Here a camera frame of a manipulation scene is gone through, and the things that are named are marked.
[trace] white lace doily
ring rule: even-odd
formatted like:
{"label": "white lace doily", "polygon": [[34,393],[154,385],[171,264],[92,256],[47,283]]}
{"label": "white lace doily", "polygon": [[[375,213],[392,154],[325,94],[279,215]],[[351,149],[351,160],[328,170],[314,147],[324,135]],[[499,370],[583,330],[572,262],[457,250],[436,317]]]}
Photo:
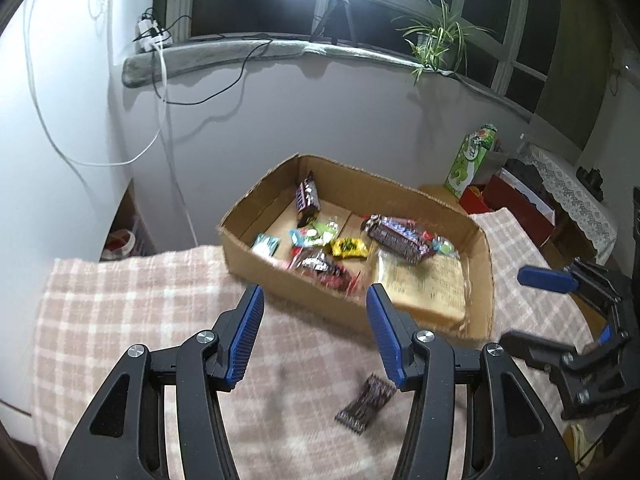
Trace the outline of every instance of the white lace doily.
{"label": "white lace doily", "polygon": [[575,176],[575,168],[563,158],[530,144],[520,160],[536,167],[545,189],[591,241],[597,252],[596,263],[603,265],[618,232],[611,212],[586,190]]}

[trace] plaid tablecloth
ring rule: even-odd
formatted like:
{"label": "plaid tablecloth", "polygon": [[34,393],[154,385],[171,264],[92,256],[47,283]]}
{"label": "plaid tablecloth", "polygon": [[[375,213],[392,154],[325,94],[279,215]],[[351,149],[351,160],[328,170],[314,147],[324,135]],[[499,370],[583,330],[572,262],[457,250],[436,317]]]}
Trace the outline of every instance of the plaid tablecloth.
{"label": "plaid tablecloth", "polygon": [[[586,322],[571,298],[516,282],[519,267],[545,261],[515,218],[501,210],[474,220],[492,251],[493,339],[517,328],[578,348],[589,342]],[[33,418],[47,473],[52,476],[80,416],[130,345],[144,343],[155,350],[181,344],[234,307],[243,290],[227,272],[220,247],[115,263],[57,261],[38,317],[34,359]],[[246,376],[231,394],[219,395],[240,478],[391,478],[412,394],[396,394],[362,436],[334,422],[372,372],[385,376],[378,352],[367,341],[267,296]],[[555,388],[543,374],[526,368],[524,373],[562,429]],[[175,390],[168,388],[166,397],[168,461],[175,480],[183,478]],[[464,406],[461,387],[450,478],[460,478],[462,471]]]}

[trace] screw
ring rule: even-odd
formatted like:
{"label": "screw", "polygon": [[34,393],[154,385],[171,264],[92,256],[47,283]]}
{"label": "screw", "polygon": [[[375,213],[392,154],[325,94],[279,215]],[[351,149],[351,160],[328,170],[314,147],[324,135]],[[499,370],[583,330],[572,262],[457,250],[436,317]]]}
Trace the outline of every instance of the screw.
{"label": "screw", "polygon": [[198,343],[207,344],[211,343],[216,338],[216,335],[211,330],[204,330],[196,336]]}
{"label": "screw", "polygon": [[129,357],[140,357],[143,353],[145,353],[145,347],[142,345],[133,345],[127,350]]}
{"label": "screw", "polygon": [[589,402],[589,393],[587,390],[578,392],[578,402],[580,402],[580,404],[586,404],[587,402]]}
{"label": "screw", "polygon": [[429,330],[418,330],[418,332],[415,333],[415,338],[421,343],[430,343],[436,339],[436,336]]}
{"label": "screw", "polygon": [[498,345],[498,343],[489,343],[486,346],[486,351],[494,357],[500,357],[502,354],[504,354],[504,348]]}

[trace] green curtain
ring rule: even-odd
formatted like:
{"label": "green curtain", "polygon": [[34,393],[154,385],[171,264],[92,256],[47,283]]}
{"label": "green curtain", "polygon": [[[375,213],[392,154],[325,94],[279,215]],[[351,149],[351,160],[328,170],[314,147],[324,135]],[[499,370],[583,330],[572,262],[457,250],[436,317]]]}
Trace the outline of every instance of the green curtain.
{"label": "green curtain", "polygon": [[603,0],[560,0],[556,48],[536,113],[581,150],[602,104],[611,28]]}

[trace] green carton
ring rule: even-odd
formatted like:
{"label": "green carton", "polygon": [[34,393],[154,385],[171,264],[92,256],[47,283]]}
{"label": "green carton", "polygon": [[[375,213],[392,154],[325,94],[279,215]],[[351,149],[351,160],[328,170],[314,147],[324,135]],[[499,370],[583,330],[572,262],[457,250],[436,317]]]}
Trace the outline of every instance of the green carton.
{"label": "green carton", "polygon": [[471,183],[478,172],[486,152],[494,146],[495,135],[495,126],[485,124],[476,133],[465,137],[444,183],[457,198],[462,196],[465,187]]}

